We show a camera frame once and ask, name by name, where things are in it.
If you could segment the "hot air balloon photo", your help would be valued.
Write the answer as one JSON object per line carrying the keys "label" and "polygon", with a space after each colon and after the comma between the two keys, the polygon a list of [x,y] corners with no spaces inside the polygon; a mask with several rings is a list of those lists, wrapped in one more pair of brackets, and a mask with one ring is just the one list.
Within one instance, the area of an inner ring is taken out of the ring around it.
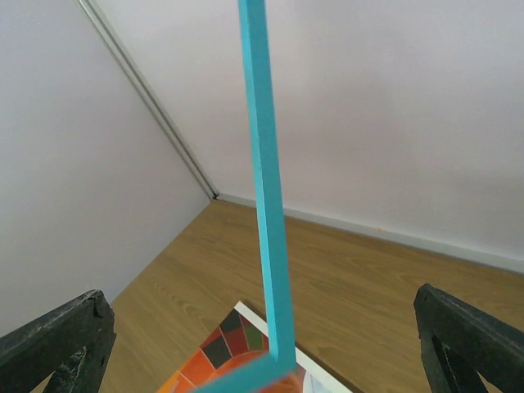
{"label": "hot air balloon photo", "polygon": [[267,323],[232,309],[197,351],[159,389],[190,392],[269,351]]}

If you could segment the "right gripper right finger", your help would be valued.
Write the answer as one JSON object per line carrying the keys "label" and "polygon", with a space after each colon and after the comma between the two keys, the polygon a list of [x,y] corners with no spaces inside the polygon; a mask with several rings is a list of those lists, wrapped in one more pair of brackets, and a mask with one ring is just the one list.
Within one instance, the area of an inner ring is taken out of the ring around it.
{"label": "right gripper right finger", "polygon": [[431,391],[523,391],[522,331],[428,283],[413,307]]}

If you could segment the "blue wooden picture frame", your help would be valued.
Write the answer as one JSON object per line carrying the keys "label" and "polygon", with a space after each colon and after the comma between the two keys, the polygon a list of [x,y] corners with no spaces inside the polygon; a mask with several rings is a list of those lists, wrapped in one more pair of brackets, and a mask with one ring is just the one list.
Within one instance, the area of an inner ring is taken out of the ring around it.
{"label": "blue wooden picture frame", "polygon": [[240,1],[238,10],[269,353],[199,387],[200,392],[257,391],[296,366],[266,8],[263,1]]}

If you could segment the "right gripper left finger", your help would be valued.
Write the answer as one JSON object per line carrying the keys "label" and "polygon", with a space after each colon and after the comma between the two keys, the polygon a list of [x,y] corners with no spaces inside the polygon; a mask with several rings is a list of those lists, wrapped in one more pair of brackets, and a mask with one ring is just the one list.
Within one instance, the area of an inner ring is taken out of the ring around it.
{"label": "right gripper left finger", "polygon": [[98,392],[115,343],[115,315],[90,290],[1,337],[1,391]]}

